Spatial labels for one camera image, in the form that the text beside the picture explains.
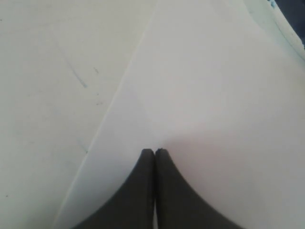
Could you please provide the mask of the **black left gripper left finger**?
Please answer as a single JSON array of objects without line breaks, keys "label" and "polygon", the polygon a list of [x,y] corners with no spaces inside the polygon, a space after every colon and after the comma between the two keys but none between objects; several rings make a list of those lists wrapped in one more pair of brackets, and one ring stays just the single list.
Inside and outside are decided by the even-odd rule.
[{"label": "black left gripper left finger", "polygon": [[152,229],[154,216],[154,152],[140,157],[117,192],[75,229]]}]

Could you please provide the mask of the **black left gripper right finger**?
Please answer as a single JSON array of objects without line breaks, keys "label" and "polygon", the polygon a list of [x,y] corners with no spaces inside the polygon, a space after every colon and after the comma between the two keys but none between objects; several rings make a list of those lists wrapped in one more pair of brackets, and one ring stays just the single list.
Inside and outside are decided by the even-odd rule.
[{"label": "black left gripper right finger", "polygon": [[155,153],[156,213],[160,229],[239,229],[183,178],[166,149]]}]

